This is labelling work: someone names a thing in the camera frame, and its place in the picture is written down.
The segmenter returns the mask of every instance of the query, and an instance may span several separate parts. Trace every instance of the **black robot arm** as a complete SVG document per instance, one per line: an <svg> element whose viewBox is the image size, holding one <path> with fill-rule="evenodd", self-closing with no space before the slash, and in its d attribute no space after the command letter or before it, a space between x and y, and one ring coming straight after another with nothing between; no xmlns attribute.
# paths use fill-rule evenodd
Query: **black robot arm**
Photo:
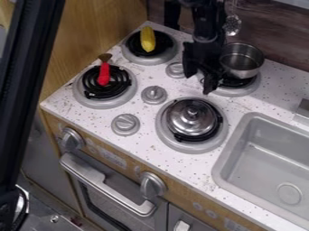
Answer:
<svg viewBox="0 0 309 231"><path fill-rule="evenodd" d="M194 21L194 42L183 44L183 69L187 78L198 69L204 75L203 94L209 94L219 85L221 69L219 57L225 42L223 25L226 20L224 0L179 0L191 7Z"/></svg>

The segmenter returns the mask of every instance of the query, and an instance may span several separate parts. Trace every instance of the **countertop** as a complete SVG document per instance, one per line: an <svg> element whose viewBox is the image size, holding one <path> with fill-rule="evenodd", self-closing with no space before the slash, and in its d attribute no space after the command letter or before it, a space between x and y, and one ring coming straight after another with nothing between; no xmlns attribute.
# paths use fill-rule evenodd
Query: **countertop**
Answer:
<svg viewBox="0 0 309 231"><path fill-rule="evenodd" d="M192 40L190 34L155 23L146 22L145 24L171 34L178 41L180 50L183 48L182 42ZM309 73L266 60L260 71L261 84L249 96L232 98L216 96L213 93L204 96L196 78L172 79L166 76L166 65L180 61L182 55L180 51L168 63L146 67L126 60L121 54L119 44L108 51L113 54L112 62L133 71L138 81L137 93L128 103L109 110L84 107L72 95L70 83L75 79L73 78L68 84L44 100L41 103L42 109L76 125L104 142L114 144L133 158L180 181L203 196L232 209L267 230L304 231L303 228L221 189L211 177L211 168L240 118L248 112L263 113L309 131L309 127L293 121L295 110L301 99L309 98ZM141 91L153 85L161 86L167 90L168 99L166 102L178 97L203 97L221 108L229 121L229 135L224 144L212 152L198 155L177 152L164 145L155 132L155 115L162 105L150 106L141 99ZM112 132L111 121L123 113L136 115L140 119L141 128L137 134L121 137Z"/></svg>

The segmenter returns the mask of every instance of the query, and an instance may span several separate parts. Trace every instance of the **sink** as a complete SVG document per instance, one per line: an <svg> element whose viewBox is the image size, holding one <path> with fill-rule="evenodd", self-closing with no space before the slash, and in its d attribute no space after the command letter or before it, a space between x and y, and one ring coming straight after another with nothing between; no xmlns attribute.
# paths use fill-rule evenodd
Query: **sink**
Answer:
<svg viewBox="0 0 309 231"><path fill-rule="evenodd" d="M309 230L309 133L244 115L212 169L222 188Z"/></svg>

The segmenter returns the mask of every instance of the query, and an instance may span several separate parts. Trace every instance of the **small pot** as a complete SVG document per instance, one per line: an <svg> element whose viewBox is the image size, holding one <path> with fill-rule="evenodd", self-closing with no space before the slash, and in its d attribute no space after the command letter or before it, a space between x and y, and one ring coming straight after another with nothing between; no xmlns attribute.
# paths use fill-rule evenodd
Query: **small pot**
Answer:
<svg viewBox="0 0 309 231"><path fill-rule="evenodd" d="M221 66L228 74L239 79L255 77L263 63L263 52L246 43L228 43L220 55Z"/></svg>

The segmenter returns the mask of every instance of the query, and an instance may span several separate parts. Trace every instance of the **oven handle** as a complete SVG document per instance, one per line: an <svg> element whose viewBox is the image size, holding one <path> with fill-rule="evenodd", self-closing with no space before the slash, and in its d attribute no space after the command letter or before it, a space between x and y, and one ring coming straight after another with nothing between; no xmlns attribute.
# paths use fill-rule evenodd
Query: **oven handle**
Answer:
<svg viewBox="0 0 309 231"><path fill-rule="evenodd" d="M104 173L94 169L81 158L66 152L60 160L62 168L70 173L77 180L96 189L100 193L115 201L118 205L130 210L140 217L149 217L155 212L155 205L149 200L145 200L143 204L137 205L132 200L121 195L119 192L110 188L104 183L106 176Z"/></svg>

